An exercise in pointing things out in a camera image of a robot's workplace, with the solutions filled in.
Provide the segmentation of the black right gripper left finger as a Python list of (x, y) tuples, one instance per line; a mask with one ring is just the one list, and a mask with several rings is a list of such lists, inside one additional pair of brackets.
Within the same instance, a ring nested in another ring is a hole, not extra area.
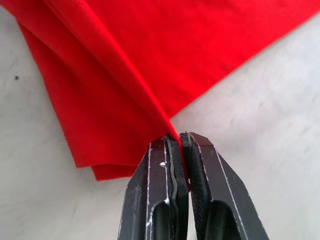
[(185, 240), (189, 220), (191, 156), (189, 134), (180, 142), (166, 135), (149, 143), (129, 180), (118, 229), (119, 240)]

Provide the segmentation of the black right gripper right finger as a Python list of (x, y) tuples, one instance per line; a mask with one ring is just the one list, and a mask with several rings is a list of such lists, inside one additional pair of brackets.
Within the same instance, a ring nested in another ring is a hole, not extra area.
[(211, 141), (197, 133), (180, 135), (191, 185), (199, 240), (267, 240), (250, 194)]

